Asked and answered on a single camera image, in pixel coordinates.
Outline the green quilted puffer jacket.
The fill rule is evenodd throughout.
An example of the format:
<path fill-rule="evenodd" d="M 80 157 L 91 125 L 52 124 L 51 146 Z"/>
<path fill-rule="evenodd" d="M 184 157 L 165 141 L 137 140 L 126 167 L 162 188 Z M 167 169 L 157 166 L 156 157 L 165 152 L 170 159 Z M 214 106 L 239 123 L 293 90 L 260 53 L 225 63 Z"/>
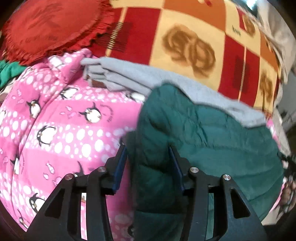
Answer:
<path fill-rule="evenodd" d="M 221 110 L 194 104 L 173 85 L 151 92 L 126 146 L 135 240 L 180 238 L 188 202 L 173 183 L 169 146 L 208 175 L 233 177 L 260 220 L 281 191 L 282 162 L 266 126 L 245 128 Z"/>

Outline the pink penguin fleece blanket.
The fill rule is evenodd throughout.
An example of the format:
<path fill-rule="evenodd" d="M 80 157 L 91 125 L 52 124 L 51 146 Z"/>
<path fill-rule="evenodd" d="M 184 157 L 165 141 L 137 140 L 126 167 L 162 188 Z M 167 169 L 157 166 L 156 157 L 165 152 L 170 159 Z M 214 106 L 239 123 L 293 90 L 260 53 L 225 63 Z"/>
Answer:
<path fill-rule="evenodd" d="M 1 203 L 22 230 L 66 174 L 103 166 L 137 125 L 140 103 L 84 80 L 80 62 L 91 55 L 28 67 L 1 105 Z"/>

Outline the grey folded sweater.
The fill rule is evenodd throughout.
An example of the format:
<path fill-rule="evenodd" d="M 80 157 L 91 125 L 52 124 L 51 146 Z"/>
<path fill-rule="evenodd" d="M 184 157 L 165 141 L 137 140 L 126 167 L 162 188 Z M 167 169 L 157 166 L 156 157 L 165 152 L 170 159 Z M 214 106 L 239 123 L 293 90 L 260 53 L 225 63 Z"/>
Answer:
<path fill-rule="evenodd" d="M 153 89 L 171 84 L 193 103 L 220 109 L 246 128 L 266 124 L 265 115 L 248 105 L 174 72 L 110 57 L 83 58 L 83 77 L 91 86 L 102 83 L 109 91 L 132 91 L 148 97 Z"/>

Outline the green cloth item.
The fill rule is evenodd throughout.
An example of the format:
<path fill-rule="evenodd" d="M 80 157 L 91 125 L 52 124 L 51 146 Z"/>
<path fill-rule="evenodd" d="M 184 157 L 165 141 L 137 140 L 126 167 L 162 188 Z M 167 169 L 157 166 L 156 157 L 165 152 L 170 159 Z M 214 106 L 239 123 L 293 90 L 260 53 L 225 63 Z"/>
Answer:
<path fill-rule="evenodd" d="M 0 79 L 1 85 L 0 88 L 3 89 L 9 80 L 13 79 L 21 75 L 24 70 L 26 69 L 25 66 L 21 66 L 18 62 L 8 62 L 5 60 L 0 61 Z"/>

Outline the red orange rose blanket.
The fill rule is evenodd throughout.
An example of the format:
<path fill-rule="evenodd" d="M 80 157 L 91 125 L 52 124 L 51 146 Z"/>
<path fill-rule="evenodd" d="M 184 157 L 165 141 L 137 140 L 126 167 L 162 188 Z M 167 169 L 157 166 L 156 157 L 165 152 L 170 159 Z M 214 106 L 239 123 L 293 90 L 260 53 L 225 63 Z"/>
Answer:
<path fill-rule="evenodd" d="M 114 22 L 91 46 L 112 57 L 184 75 L 271 114 L 278 57 L 232 1 L 112 1 Z"/>

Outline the beige curtain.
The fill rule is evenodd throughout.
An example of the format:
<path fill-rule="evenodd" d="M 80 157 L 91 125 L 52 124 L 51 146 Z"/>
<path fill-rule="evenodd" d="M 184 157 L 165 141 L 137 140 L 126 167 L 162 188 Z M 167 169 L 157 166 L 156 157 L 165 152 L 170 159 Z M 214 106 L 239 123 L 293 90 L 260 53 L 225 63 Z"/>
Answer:
<path fill-rule="evenodd" d="M 260 29 L 272 43 L 281 67 L 281 80 L 287 84 L 295 69 L 295 37 L 280 13 L 268 1 L 257 1 Z"/>

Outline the red heart ruffled pillow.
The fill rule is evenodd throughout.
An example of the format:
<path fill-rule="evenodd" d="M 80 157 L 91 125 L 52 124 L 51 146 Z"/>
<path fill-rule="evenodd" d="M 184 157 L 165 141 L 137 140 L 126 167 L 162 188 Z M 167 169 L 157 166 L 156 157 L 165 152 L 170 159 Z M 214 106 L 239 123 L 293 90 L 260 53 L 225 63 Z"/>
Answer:
<path fill-rule="evenodd" d="M 91 46 L 114 20 L 110 1 L 25 1 L 2 29 L 4 57 L 29 66 Z"/>

